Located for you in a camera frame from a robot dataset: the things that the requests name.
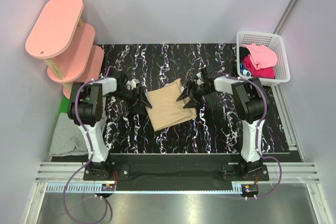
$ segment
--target white backdrop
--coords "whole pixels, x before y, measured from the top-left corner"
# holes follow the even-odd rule
[[[234,42],[240,30],[273,32],[290,0],[83,0],[96,43]]]
[[[291,80],[283,85],[308,162],[336,221],[336,0],[299,0],[283,29]]]
[[[18,224],[40,162],[51,144],[61,85],[25,50],[26,39],[49,0],[0,0],[0,222]]]

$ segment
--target pink oval shelf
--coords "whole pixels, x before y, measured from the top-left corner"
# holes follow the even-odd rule
[[[86,69],[84,73],[75,81],[86,82],[91,79],[97,79],[99,77],[103,59],[104,51],[99,46],[93,45]],[[66,98],[70,98],[70,93],[66,90],[65,87],[63,87],[63,94]]]
[[[64,52],[70,46],[82,11],[82,0],[50,0],[29,34],[27,52],[38,59]]]
[[[86,23],[77,27],[68,49],[53,59],[64,74],[64,78],[60,80],[48,67],[47,73],[51,80],[58,83],[72,82],[84,73],[95,39],[94,30],[90,24]]]

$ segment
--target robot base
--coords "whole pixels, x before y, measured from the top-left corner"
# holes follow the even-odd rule
[[[239,170],[239,165],[222,165],[223,180],[232,181],[251,181],[254,182],[256,175],[258,181],[269,181],[267,166],[262,165],[260,169],[245,173],[244,175]]]
[[[117,172],[118,181],[126,181],[129,177],[130,166],[127,164],[115,164],[111,158],[105,162],[91,162],[85,167],[83,180],[114,180],[113,172]]]

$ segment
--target black mounting plate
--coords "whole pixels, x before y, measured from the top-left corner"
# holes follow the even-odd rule
[[[255,176],[258,175],[258,181],[269,181],[269,175],[266,165],[262,165],[262,168],[242,176],[241,174],[235,174],[233,170],[238,170],[238,165],[222,165],[223,171],[223,180],[232,182],[232,181],[255,181]]]
[[[128,164],[114,164],[113,165],[113,171],[118,173],[117,181],[127,181],[128,178],[129,178],[129,174],[130,174],[130,166]],[[87,172],[88,172],[88,170],[87,170],[87,168],[85,168],[83,180],[90,180],[90,181],[94,181],[94,180],[113,180],[113,175],[110,178],[102,179],[101,177],[99,177],[97,175],[93,175],[93,174],[90,174],[90,173],[87,173]]]

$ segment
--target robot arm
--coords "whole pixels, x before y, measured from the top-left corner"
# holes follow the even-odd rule
[[[268,105],[268,99],[258,78],[250,78],[250,81],[258,85],[263,92]],[[226,92],[233,95],[238,117],[243,122],[243,148],[241,150],[241,162],[239,170],[242,174],[250,173],[262,167],[262,159],[256,150],[256,126],[264,112],[264,102],[261,94],[252,85],[232,80],[227,76],[221,76],[216,72],[208,72],[201,69],[193,81],[187,81],[186,87],[177,101],[186,97],[190,101],[184,108],[195,108],[203,105],[202,96],[212,92]],[[258,149],[261,149],[261,134],[258,135]]]
[[[83,82],[75,82],[72,85],[68,116],[78,125],[84,136],[86,146],[90,151],[91,147],[86,134],[87,132],[80,126],[75,113],[76,94],[82,85]],[[135,113],[146,113],[146,106],[152,108],[140,82],[137,79],[129,81],[126,74],[117,69],[112,68],[108,77],[83,88],[78,101],[78,114],[89,133],[94,150],[91,154],[93,157],[88,170],[90,173],[103,176],[111,174],[109,151],[104,144],[100,125],[103,114],[103,95],[108,93],[125,100],[129,109]]]

